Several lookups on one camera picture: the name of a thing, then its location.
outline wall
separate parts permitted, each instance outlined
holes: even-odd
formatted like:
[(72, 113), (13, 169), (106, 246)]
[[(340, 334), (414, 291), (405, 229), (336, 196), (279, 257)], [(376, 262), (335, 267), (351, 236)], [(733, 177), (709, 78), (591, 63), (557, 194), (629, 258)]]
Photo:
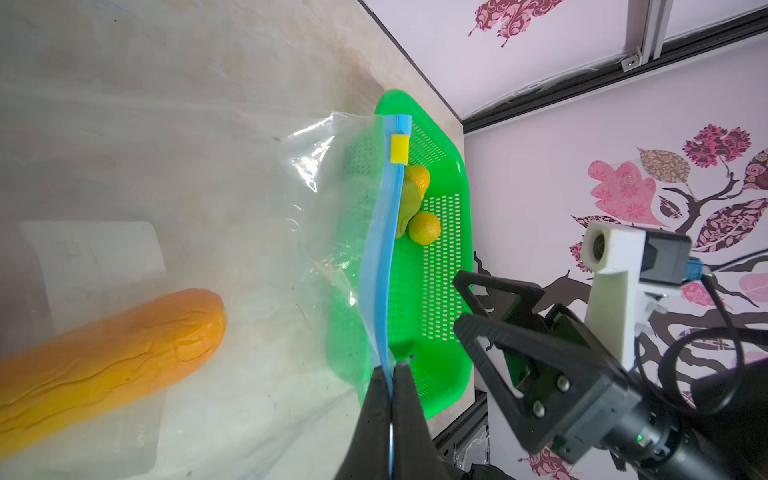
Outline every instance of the wall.
[[(461, 118), (535, 82), (633, 51), (647, 0), (364, 0)], [(768, 4), (676, 0), (668, 37)]]
[[(536, 282), (583, 315), (591, 274), (578, 263), (579, 218), (600, 215), (687, 233), (695, 255), (711, 266), (768, 247), (768, 219), (761, 219), (768, 216), (766, 58), (768, 38), (754, 38), (467, 136), (482, 267)], [(707, 146), (719, 154), (707, 154)], [(768, 328), (768, 256), (729, 270), (717, 279), (734, 321)], [(670, 312), (651, 317), (655, 336), (644, 343), (652, 379), (667, 344), (722, 321), (698, 284), (664, 305)], [(749, 359), (768, 356), (755, 346), (747, 352)], [(679, 370), (697, 378), (730, 368), (734, 359), (728, 343), (698, 343)], [(529, 458), (497, 405), (489, 408), (492, 463), (518, 480), (636, 478), (616, 472), (597, 450), (572, 467), (548, 452)]]

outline ziplock bag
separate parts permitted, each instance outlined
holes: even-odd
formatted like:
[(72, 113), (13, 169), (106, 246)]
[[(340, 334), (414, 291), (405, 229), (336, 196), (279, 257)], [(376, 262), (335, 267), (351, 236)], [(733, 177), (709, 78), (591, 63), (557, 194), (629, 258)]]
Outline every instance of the ziplock bag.
[(379, 121), (4, 85), (0, 362), (186, 288), (221, 296), (227, 331), (187, 378), (42, 439), (0, 478), (331, 478), (367, 382), (329, 361), (335, 299), (360, 318), (345, 169)]

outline black cable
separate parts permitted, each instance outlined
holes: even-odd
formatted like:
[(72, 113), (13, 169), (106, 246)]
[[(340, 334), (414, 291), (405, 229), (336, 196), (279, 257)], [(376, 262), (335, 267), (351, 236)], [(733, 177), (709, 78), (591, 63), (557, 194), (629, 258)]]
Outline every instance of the black cable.
[[(757, 252), (752, 252), (752, 253), (748, 253), (747, 255), (742, 255), (739, 258), (733, 259), (730, 262), (725, 262), (722, 265), (718, 265), (718, 266), (716, 266), (714, 268), (711, 267), (711, 271), (712, 271), (712, 273), (720, 272), (721, 270), (725, 270), (729, 266), (734, 266), (737, 263), (741, 263), (744, 260), (749, 260), (750, 258), (757, 257), (758, 255), (762, 255), (764, 253), (768, 253), (768, 248), (763, 248), (762, 250), (758, 250)], [(680, 286), (686, 286), (688, 283), (695, 282), (695, 281), (696, 280), (685, 280), (684, 282), (682, 282), (682, 284)]]
[(723, 317), (723, 322), (726, 325), (725, 332), (727, 333), (727, 336), (733, 340), (736, 349), (736, 373), (730, 377), (727, 388), (718, 396), (717, 400), (710, 403), (711, 407), (707, 409), (693, 409), (685, 402), (685, 398), (680, 392), (680, 387), (677, 386), (677, 357), (680, 355), (680, 351), (695, 339), (724, 337), (722, 329), (705, 329), (687, 335), (683, 339), (675, 342), (675, 344), (670, 346), (670, 348), (662, 355), (658, 367), (658, 376), (664, 387), (664, 395), (661, 395), (656, 386), (650, 382), (645, 373), (645, 369), (642, 366), (640, 357), (640, 336), (635, 337), (634, 340), (635, 362), (637, 364), (637, 370), (643, 379), (644, 388), (674, 411), (687, 416), (706, 416), (719, 412), (723, 407), (727, 406), (733, 398), (733, 395), (741, 384), (744, 374), (744, 350), (741, 341), (744, 333), (741, 333), (740, 329), (737, 329), (736, 326), (734, 326), (730, 314), (725, 309), (725, 305), (723, 304), (720, 295), (718, 295), (717, 290), (715, 290), (714, 276), (711, 273), (702, 276), (701, 283), (712, 297), (717, 311), (720, 312), (720, 315)]

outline lemon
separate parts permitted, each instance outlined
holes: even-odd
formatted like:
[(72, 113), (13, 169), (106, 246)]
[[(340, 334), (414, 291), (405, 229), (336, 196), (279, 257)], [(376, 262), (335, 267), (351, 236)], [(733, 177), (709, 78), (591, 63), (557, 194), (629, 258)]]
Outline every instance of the lemon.
[(402, 182), (402, 194), (400, 195), (400, 210), (397, 213), (397, 234), (395, 238), (400, 238), (405, 234), (408, 222), (416, 215), (421, 206), (422, 197), (419, 193), (419, 187), (411, 180), (404, 180)]
[(429, 170), (423, 165), (409, 165), (406, 167), (406, 179), (413, 180), (413, 182), (419, 186), (419, 192), (422, 194), (422, 200), (424, 200), (424, 194), (429, 188)]
[(429, 245), (440, 237), (440, 220), (429, 212), (418, 212), (408, 224), (408, 235), (420, 245)]

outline black wire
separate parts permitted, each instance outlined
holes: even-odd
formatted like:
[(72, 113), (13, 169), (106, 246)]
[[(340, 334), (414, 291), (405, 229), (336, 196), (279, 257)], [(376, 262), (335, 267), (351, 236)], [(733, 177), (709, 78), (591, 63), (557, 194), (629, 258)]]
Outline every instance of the black wire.
[[(688, 404), (685, 402), (685, 399), (680, 393), (680, 388), (677, 387), (677, 380), (675, 379), (675, 377), (677, 376), (676, 375), (677, 370), (675, 369), (675, 365), (677, 362), (679, 351), (674, 353), (673, 359), (671, 359), (670, 355), (668, 355), (669, 353), (673, 353), (674, 349), (670, 349), (666, 351), (664, 355), (661, 357), (661, 361), (659, 362), (659, 377), (662, 383), (665, 383), (664, 380), (666, 379), (667, 386), (670, 387), (670, 388), (664, 389), (665, 395), (661, 395), (659, 389), (648, 379), (645, 373), (645, 369), (643, 368), (643, 365), (641, 362), (641, 356), (640, 356), (640, 336), (635, 337), (635, 340), (634, 340), (635, 363), (637, 365), (637, 371), (640, 373), (640, 376), (643, 379), (643, 385), (646, 391), (649, 392), (651, 395), (655, 396), (657, 399), (662, 401), (662, 403), (664, 403), (674, 411), (679, 412), (683, 415), (688, 415), (688, 416), (707, 416), (707, 415), (713, 415), (714, 413), (719, 412), (723, 407), (727, 406), (730, 400), (733, 398), (733, 395), (736, 393), (736, 391), (739, 388), (739, 385), (741, 384), (741, 380), (744, 374), (744, 349), (743, 349), (743, 344), (741, 342), (740, 334), (736, 326), (733, 324), (733, 321), (730, 319), (730, 314), (725, 309), (723, 300), (720, 298), (720, 295), (718, 295), (717, 290), (715, 290), (714, 276), (712, 276), (711, 274), (702, 276), (701, 283), (704, 285), (704, 288), (712, 297), (712, 301), (714, 302), (715, 307), (717, 308), (717, 311), (720, 312), (720, 315), (723, 317), (723, 322), (726, 325), (728, 336), (730, 336), (730, 338), (733, 340), (734, 347), (736, 348), (736, 372), (734, 373), (733, 376), (730, 377), (727, 389), (725, 389), (718, 396), (715, 402), (710, 402), (710, 405), (712, 405), (710, 408), (693, 409), (689, 407)], [(680, 348), (682, 349), (686, 343), (689, 343), (689, 341), (692, 341), (693, 339), (694, 338), (690, 337), (689, 335), (679, 340), (678, 342), (680, 342)]]
[[(744, 260), (749, 260), (750, 258), (757, 257), (758, 255), (762, 255), (764, 253), (768, 253), (768, 248), (763, 248), (762, 250), (758, 250), (757, 252), (752, 252), (752, 253), (749, 253), (747, 255), (743, 255), (743, 256), (741, 256), (739, 258), (733, 259), (730, 262), (725, 262), (722, 265), (718, 265), (718, 266), (716, 266), (714, 268), (711, 268), (711, 271), (713, 273), (714, 272), (720, 272), (721, 270), (725, 270), (729, 266), (734, 266), (737, 263), (741, 263)], [(684, 282), (682, 282), (682, 284), (680, 286), (685, 286), (688, 283), (691, 283), (691, 282), (694, 282), (694, 281), (696, 281), (696, 280), (685, 280)]]

